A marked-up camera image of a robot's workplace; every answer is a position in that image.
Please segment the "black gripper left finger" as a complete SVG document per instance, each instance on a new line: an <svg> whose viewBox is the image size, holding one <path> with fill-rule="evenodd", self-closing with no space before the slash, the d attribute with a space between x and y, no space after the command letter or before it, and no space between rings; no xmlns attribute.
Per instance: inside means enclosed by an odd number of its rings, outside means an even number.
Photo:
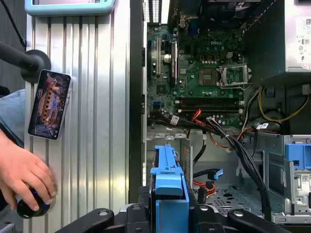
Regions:
<svg viewBox="0 0 311 233"><path fill-rule="evenodd" d="M138 203L123 206L118 213L95 209L58 230L59 233L150 233L150 193L148 186L138 190Z"/></svg>

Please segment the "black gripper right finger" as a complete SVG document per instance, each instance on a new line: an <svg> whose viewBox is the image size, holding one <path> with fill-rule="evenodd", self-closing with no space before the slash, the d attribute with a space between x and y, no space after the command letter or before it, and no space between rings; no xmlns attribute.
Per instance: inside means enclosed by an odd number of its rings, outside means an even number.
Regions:
<svg viewBox="0 0 311 233"><path fill-rule="evenodd" d="M189 189L190 233L287 233L284 229L270 221L254 215L244 209L230 210L223 216L212 206L199 204L193 190Z"/></svg>

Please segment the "person's bare hand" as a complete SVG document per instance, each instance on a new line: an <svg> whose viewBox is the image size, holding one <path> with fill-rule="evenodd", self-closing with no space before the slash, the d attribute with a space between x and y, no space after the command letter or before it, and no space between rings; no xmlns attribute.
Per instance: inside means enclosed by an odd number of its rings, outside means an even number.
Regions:
<svg viewBox="0 0 311 233"><path fill-rule="evenodd" d="M17 206L16 195L33 211L39 209L30 187L46 204L52 203L56 190L51 170L39 157L19 147L1 132L0 189L11 209Z"/></svg>

